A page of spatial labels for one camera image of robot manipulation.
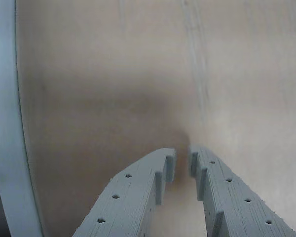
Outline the printed plastic gripper finger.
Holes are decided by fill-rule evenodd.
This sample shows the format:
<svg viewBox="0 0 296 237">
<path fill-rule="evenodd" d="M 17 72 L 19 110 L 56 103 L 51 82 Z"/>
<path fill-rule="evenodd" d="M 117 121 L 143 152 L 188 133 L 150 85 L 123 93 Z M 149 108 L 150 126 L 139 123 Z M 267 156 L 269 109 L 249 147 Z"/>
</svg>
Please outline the printed plastic gripper finger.
<svg viewBox="0 0 296 237">
<path fill-rule="evenodd" d="M 203 203 L 209 237 L 296 237 L 244 181 L 212 151 L 189 148 L 189 173 Z"/>
<path fill-rule="evenodd" d="M 176 152 L 153 151 L 109 181 L 76 229 L 75 237 L 148 237 L 152 214 L 174 180 Z"/>
</svg>

